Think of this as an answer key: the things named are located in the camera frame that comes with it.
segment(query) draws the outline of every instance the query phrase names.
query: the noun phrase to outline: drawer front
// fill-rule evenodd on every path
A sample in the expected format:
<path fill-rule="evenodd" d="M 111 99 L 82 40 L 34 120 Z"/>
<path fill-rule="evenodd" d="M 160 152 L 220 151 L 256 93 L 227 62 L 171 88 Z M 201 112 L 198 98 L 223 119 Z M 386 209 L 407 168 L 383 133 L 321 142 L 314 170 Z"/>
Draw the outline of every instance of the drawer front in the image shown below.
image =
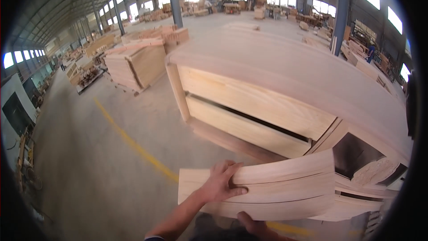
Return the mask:
<path fill-rule="evenodd" d="M 235 79 L 178 66 L 185 91 L 318 140 L 336 118 L 311 105 Z"/>
<path fill-rule="evenodd" d="M 286 158 L 300 157 L 311 148 L 309 142 L 304 142 L 220 107 L 206 103 L 191 95 L 186 97 L 186 101 L 190 116 Z"/>

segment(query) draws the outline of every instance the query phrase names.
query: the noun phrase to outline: person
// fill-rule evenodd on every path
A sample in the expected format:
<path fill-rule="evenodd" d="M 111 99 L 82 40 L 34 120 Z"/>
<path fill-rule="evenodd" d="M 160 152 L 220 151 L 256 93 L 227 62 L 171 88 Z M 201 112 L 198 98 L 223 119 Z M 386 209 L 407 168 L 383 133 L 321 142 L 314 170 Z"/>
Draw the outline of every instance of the person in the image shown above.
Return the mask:
<path fill-rule="evenodd" d="M 212 4 L 208 0 L 205 0 L 205 8 L 208 8 L 208 14 L 212 14 L 213 13 Z"/>
<path fill-rule="evenodd" d="M 373 59 L 373 56 L 375 55 L 375 46 L 368 47 L 368 53 L 367 53 L 367 62 L 370 63 Z"/>
<path fill-rule="evenodd" d="M 64 64 L 62 63 L 62 58 L 61 57 L 58 57 L 58 63 L 60 64 L 61 69 L 64 72 L 66 70 L 66 68 L 64 67 Z"/>
<path fill-rule="evenodd" d="M 235 163 L 231 160 L 212 166 L 208 180 L 178 205 L 164 221 L 147 232 L 144 240 L 175 241 L 206 203 L 221 202 L 230 197 L 248 193 L 246 188 L 229 186 L 232 175 L 242 166 L 243 163 Z M 265 222 L 253 221 L 246 212 L 239 212 L 237 217 L 243 226 L 223 229 L 215 224 L 211 215 L 203 213 L 195 220 L 195 233 L 190 241 L 295 241 L 278 235 L 269 229 Z"/>

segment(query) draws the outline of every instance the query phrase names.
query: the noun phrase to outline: gray floor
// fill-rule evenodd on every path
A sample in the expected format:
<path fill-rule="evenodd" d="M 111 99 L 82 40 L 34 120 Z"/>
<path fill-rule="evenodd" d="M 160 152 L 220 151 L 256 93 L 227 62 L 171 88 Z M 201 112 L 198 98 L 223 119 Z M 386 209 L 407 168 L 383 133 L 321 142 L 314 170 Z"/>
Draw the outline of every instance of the gray floor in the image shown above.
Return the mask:
<path fill-rule="evenodd" d="M 262 31 L 298 41 L 302 35 L 312 34 L 285 19 L 256 21 L 246 12 L 183 21 L 191 38 L 233 21 L 260 24 Z M 170 23 L 171 18 L 126 30 Z M 78 64 L 88 61 L 83 58 Z M 79 96 L 59 70 L 41 108 L 34 140 L 35 170 L 44 184 L 38 205 L 53 221 L 45 223 L 47 233 L 60 240 L 142 240 L 177 205 L 177 183 L 145 154 L 174 173 L 186 167 L 208 168 L 223 159 L 254 164 L 245 155 L 193 134 L 181 119 L 166 75 L 137 97 L 105 78 Z M 232 222 L 216 220 L 222 227 Z M 299 240 L 360 240 L 366 215 L 342 222 L 304 219 L 280 223 L 275 225 L 279 233 Z M 191 230 L 192 225 L 180 240 L 187 240 Z"/>

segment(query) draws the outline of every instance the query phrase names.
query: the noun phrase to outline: metal roof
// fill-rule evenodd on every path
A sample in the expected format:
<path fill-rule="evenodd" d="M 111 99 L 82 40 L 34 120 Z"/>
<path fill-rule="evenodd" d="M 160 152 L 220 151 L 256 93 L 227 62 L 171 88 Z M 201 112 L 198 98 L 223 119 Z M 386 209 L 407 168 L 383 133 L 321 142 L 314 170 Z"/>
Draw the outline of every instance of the metal roof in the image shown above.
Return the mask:
<path fill-rule="evenodd" d="M 94 0 L 99 11 L 110 0 Z M 91 0 L 27 0 L 10 38 L 14 47 L 44 47 L 62 30 L 93 13 Z"/>

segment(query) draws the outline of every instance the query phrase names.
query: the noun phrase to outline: yellow floor line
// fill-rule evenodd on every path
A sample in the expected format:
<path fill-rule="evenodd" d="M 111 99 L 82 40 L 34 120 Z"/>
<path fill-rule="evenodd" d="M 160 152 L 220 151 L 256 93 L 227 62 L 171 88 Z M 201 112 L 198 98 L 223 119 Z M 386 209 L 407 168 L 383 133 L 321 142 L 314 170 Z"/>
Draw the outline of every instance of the yellow floor line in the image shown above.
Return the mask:
<path fill-rule="evenodd" d="M 141 147 L 134 139 L 132 139 L 121 127 L 119 127 L 113 118 L 109 115 L 109 113 L 104 109 L 104 107 L 100 104 L 100 102 L 97 100 L 97 98 L 94 98 L 95 104 L 98 106 L 98 108 L 101 110 L 104 117 L 107 119 L 107 121 L 110 122 L 110 124 L 114 127 L 114 129 L 120 134 L 122 139 L 127 143 L 130 147 L 134 148 L 144 159 L 146 159 L 148 162 L 152 163 L 152 165 L 163 172 L 168 178 L 172 179 L 175 182 L 179 181 L 178 174 L 174 173 L 171 169 L 169 169 L 166 165 L 162 164 L 159 160 L 157 160 L 154 156 L 146 152 L 146 150 Z M 283 224 L 279 222 L 273 222 L 269 221 L 266 222 L 267 226 L 269 228 L 284 232 L 284 233 L 294 233 L 298 235 L 304 235 L 304 236 L 313 236 L 313 231 L 308 230 L 306 228 L 296 227 L 288 224 Z"/>

